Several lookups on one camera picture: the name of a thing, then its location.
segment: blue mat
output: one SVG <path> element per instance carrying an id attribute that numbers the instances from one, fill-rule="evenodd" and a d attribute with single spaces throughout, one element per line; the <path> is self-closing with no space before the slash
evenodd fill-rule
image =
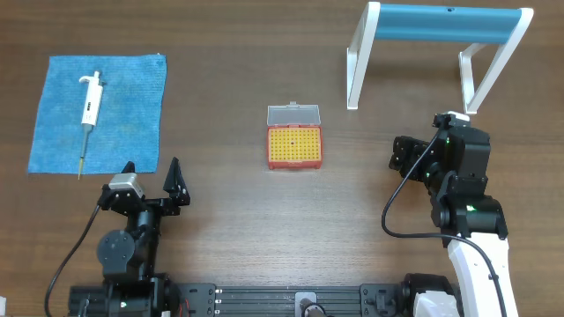
<path id="1" fill-rule="evenodd" d="M 37 113 L 29 173 L 78 173 L 88 89 L 78 79 L 95 70 L 106 84 L 83 173 L 118 173 L 128 161 L 135 163 L 136 172 L 156 171 L 166 57 L 53 56 Z"/>

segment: black cable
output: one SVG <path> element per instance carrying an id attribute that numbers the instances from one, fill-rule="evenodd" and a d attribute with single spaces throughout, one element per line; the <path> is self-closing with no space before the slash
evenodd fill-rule
<path id="1" fill-rule="evenodd" d="M 507 314 L 507 311 L 505 309 L 505 302 L 503 301 L 503 294 L 501 293 L 501 286 L 500 286 L 499 277 L 495 274 L 495 269 L 494 269 L 494 266 L 492 265 L 492 262 L 487 257 L 486 252 L 484 252 L 484 250 L 481 249 L 481 247 L 479 247 L 477 244 L 475 244 L 474 242 L 472 242 L 470 240 L 467 240 L 465 238 L 461 238 L 461 237 L 458 237 L 458 236 L 455 236 L 455 235 L 444 234 L 444 233 L 396 233 L 396 232 L 393 232 L 390 229 L 388 229 L 388 227 L 386 226 L 386 215 L 388 214 L 388 209 L 390 208 L 390 205 L 394 202 L 394 199 L 396 199 L 397 194 L 399 194 L 399 191 L 402 190 L 405 183 L 409 179 L 409 176 L 413 173 L 413 171 L 415 170 L 415 168 L 417 167 L 419 162 L 427 155 L 429 150 L 433 147 L 433 144 L 437 140 L 437 138 L 439 137 L 440 133 L 441 133 L 441 131 L 438 130 L 437 133 L 433 136 L 433 138 L 431 139 L 431 142 L 429 142 L 429 145 L 427 146 L 427 148 L 419 156 L 417 161 L 415 161 L 415 164 L 413 164 L 412 168 L 405 175 L 402 182 L 399 183 L 399 186 L 396 188 L 396 191 L 394 192 L 394 194 L 388 200 L 388 203 L 386 203 L 386 206 L 384 207 L 384 210 L 382 211 L 382 229 L 387 234 L 389 234 L 390 236 L 396 237 L 396 238 L 406 238 L 406 239 L 410 239 L 410 238 L 414 238 L 414 239 L 440 238 L 440 239 L 449 239 L 449 240 L 456 240 L 456 241 L 463 242 L 463 243 L 475 248 L 476 251 L 478 251 L 478 253 L 484 258 L 484 261 L 486 262 L 486 266 L 490 270 L 491 279 L 493 280 L 493 285 L 495 286 L 495 291 L 497 292 L 497 297 L 498 297 L 498 300 L 500 301 L 501 317 L 507 317 L 508 314 Z"/>
<path id="2" fill-rule="evenodd" d="M 59 269 L 56 271 L 55 276 L 53 276 L 53 279 L 51 280 L 51 284 L 47 288 L 47 292 L 45 293 L 45 302 L 43 304 L 43 308 L 45 309 L 45 314 L 47 315 L 47 317 L 51 317 L 51 312 L 49 311 L 49 297 L 51 296 L 51 292 L 53 291 L 53 287 L 55 287 L 56 279 L 59 277 L 59 275 L 61 275 L 61 271 L 63 271 L 64 266 L 67 264 L 67 262 L 72 257 L 72 255 L 77 251 L 78 247 L 80 247 L 82 240 L 85 239 L 85 236 L 88 233 L 88 231 L 90 230 L 90 227 L 92 226 L 92 223 L 94 222 L 94 219 L 96 218 L 96 215 L 98 215 L 98 211 L 100 211 L 100 206 L 96 205 L 96 208 L 94 208 L 94 211 L 93 211 L 92 215 L 90 216 L 90 220 L 88 220 L 88 224 L 86 224 L 86 228 L 85 228 L 84 232 L 82 232 L 82 235 L 78 239 L 77 243 L 74 245 L 74 247 L 72 247 L 72 250 L 69 252 L 69 254 L 67 254 L 67 257 L 64 258 L 63 262 L 59 266 Z"/>

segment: transparent lid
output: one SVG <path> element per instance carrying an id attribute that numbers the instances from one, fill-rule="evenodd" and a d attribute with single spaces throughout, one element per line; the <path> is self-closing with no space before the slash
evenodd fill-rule
<path id="1" fill-rule="evenodd" d="M 269 127 L 296 125 L 320 125 L 318 105 L 298 105 L 290 101 L 286 106 L 268 106 Z"/>

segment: yellow pipette tip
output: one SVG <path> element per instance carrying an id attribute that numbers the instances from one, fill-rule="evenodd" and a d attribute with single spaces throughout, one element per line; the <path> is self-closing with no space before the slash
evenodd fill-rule
<path id="1" fill-rule="evenodd" d="M 80 158 L 80 162 L 78 163 L 78 179 L 80 180 L 80 174 L 82 173 L 82 166 L 85 164 L 85 160 Z"/>

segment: wooden table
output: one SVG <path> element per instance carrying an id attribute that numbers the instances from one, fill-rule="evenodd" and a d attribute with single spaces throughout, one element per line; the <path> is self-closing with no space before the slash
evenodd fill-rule
<path id="1" fill-rule="evenodd" d="M 519 313 L 562 316 L 564 5 L 424 3 L 534 6 L 528 33 L 472 123 L 492 137 L 486 192 L 507 219 Z M 456 54 L 465 45 L 377 41 L 360 110 L 347 111 L 345 49 L 365 4 L 0 2 L 0 295 L 7 312 L 43 315 L 48 283 L 111 178 L 26 172 L 51 55 L 167 56 L 159 168 L 140 180 L 148 196 L 163 196 L 170 159 L 181 161 L 193 203 L 164 219 L 158 255 L 158 270 L 176 281 L 359 285 L 396 283 L 408 272 L 456 281 L 440 241 L 393 239 L 380 215 L 400 181 L 388 168 L 394 137 L 429 139 L 435 113 L 462 110 Z M 475 57 L 477 77 L 493 53 Z M 291 100 L 321 108 L 321 170 L 267 168 L 267 106 Z M 409 183 L 390 226 L 434 231 L 430 210 L 423 185 Z M 101 282 L 95 247 L 124 226 L 123 217 L 101 212 L 57 282 L 55 315 L 66 312 L 71 285 Z"/>

